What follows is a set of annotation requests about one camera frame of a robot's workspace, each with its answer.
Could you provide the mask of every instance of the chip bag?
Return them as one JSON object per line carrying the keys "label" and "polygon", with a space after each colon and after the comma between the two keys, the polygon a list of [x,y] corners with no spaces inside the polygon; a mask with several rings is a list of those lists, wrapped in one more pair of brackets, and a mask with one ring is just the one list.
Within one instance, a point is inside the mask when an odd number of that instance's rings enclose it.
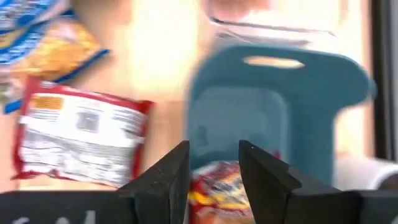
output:
{"label": "chip bag", "polygon": [[189,192],[190,224],[252,224],[238,161],[218,161],[195,170]]}
{"label": "chip bag", "polygon": [[122,187],[139,174],[152,106],[30,77],[15,135],[14,179],[45,174]]}
{"label": "chip bag", "polygon": [[108,50],[79,23],[73,11],[7,33],[0,40],[0,76],[4,110],[18,110],[26,78],[31,75],[57,83],[73,78]]}
{"label": "chip bag", "polygon": [[0,35],[49,20],[70,8],[70,0],[0,1]]}

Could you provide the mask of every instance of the handle cutout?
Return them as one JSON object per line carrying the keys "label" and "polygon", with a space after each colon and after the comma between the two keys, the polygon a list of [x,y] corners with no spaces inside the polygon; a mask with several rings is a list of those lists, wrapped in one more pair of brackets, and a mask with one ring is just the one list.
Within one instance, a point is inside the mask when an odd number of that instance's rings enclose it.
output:
{"label": "handle cutout", "polygon": [[305,65],[298,60],[288,58],[252,56],[243,59],[244,63],[254,66],[273,66],[279,68],[302,68]]}

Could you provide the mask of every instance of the blue plastic bin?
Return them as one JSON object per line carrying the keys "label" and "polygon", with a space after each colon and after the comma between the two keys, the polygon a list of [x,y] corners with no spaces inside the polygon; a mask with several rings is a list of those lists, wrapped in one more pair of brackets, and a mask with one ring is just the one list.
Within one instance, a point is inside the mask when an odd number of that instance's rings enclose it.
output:
{"label": "blue plastic bin", "polygon": [[[300,68],[250,65],[247,57],[289,58]],[[235,45],[208,58],[188,101],[190,168],[238,160],[248,140],[332,184],[333,125],[340,109],[364,101],[374,83],[353,60],[274,45]]]}

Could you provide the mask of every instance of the paper towel roll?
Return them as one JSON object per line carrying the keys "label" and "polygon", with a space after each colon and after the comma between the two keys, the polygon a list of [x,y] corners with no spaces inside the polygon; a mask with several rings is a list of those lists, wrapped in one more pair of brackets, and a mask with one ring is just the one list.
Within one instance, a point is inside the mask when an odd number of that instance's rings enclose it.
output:
{"label": "paper towel roll", "polygon": [[359,156],[338,158],[335,187],[340,190],[398,189],[398,164]]}

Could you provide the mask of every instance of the red packaging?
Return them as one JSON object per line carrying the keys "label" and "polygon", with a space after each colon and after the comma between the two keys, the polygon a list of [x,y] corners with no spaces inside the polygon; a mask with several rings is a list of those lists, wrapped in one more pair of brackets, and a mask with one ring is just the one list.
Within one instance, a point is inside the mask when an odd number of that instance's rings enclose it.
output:
{"label": "red packaging", "polygon": [[15,135],[13,179],[47,174],[123,186],[139,174],[153,104],[30,77]]}
{"label": "red packaging", "polygon": [[238,161],[217,161],[195,170],[189,192],[190,224],[252,224]]}

